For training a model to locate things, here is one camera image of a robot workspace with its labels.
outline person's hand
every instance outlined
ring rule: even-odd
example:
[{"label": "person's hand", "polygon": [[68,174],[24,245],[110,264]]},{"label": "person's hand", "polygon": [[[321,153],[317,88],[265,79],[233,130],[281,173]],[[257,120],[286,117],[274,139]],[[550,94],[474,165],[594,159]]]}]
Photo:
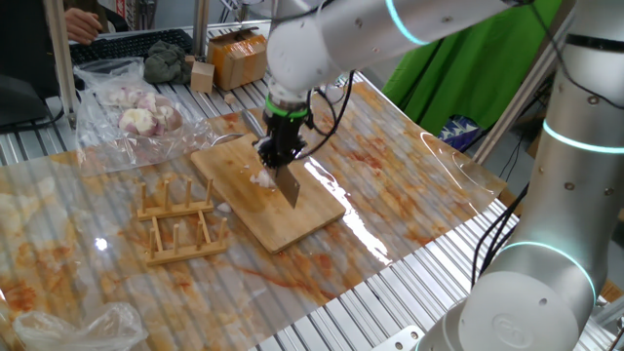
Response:
[{"label": "person's hand", "polygon": [[91,45],[98,37],[98,31],[101,30],[98,15],[79,9],[72,8],[65,11],[65,22],[69,40],[83,45]]}]

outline clear plastic bag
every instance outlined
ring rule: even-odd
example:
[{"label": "clear plastic bag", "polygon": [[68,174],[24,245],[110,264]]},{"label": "clear plastic bag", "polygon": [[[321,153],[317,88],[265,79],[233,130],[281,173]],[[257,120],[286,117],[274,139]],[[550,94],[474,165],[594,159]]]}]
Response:
[{"label": "clear plastic bag", "polygon": [[142,58],[101,60],[74,68],[85,81],[77,111],[77,154],[83,176],[149,166],[209,147],[215,139],[204,115],[185,105],[171,90],[162,92],[182,119],[180,128],[162,136],[140,136],[118,127],[137,100],[156,89],[143,80]]},{"label": "clear plastic bag", "polygon": [[138,312],[128,303],[107,303],[82,329],[43,312],[16,318],[13,328],[29,351],[126,351],[147,338]]}]

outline keyboard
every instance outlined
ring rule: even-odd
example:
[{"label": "keyboard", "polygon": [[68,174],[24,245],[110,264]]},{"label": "keyboard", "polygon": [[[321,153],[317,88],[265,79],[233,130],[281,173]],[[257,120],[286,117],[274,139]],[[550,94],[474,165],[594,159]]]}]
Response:
[{"label": "keyboard", "polygon": [[186,32],[169,29],[117,39],[98,39],[89,46],[74,44],[69,46],[69,53],[74,64],[98,59],[147,58],[147,51],[159,40],[178,45],[187,54],[193,49],[193,39]]}]

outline wooden cutting board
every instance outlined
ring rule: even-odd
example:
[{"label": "wooden cutting board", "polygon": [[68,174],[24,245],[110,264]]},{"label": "wooden cutting board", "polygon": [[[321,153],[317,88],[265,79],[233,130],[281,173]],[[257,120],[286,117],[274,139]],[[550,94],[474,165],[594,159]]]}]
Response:
[{"label": "wooden cutting board", "polygon": [[342,218],[345,209],[304,167],[289,165],[301,188],[293,209],[279,190],[250,182],[263,169],[252,146],[253,135],[197,151],[191,160],[213,180],[216,192],[270,253],[276,254],[317,229]]}]

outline food scrap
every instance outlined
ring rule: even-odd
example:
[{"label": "food scrap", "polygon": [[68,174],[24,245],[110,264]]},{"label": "food scrap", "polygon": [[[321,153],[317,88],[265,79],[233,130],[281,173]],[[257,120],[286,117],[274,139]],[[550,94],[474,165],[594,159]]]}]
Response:
[{"label": "food scrap", "polygon": [[232,212],[232,208],[227,203],[222,203],[216,207],[217,210],[229,214]]},{"label": "food scrap", "polygon": [[275,182],[273,182],[273,179],[271,179],[271,176],[266,170],[260,171],[260,173],[257,176],[252,175],[250,177],[250,182],[254,184],[258,184],[259,186],[265,187],[265,188],[275,187]]}]

